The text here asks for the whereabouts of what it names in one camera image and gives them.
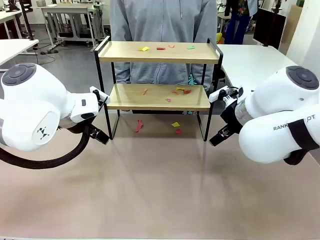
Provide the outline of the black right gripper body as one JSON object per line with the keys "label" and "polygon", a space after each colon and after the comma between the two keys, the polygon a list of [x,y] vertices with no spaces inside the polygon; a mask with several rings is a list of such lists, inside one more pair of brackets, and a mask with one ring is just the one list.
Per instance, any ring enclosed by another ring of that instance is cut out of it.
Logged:
{"label": "black right gripper body", "polygon": [[242,129],[242,124],[236,118],[237,100],[234,98],[224,98],[225,109],[220,117],[226,123],[221,131],[222,132],[239,132]]}

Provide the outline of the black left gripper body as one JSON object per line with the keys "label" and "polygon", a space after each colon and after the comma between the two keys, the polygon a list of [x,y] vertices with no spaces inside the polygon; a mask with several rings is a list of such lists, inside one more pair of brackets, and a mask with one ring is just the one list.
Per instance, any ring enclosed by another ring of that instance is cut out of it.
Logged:
{"label": "black left gripper body", "polygon": [[100,129],[92,125],[91,123],[87,124],[89,128],[89,135],[90,137],[97,137],[100,133]]}

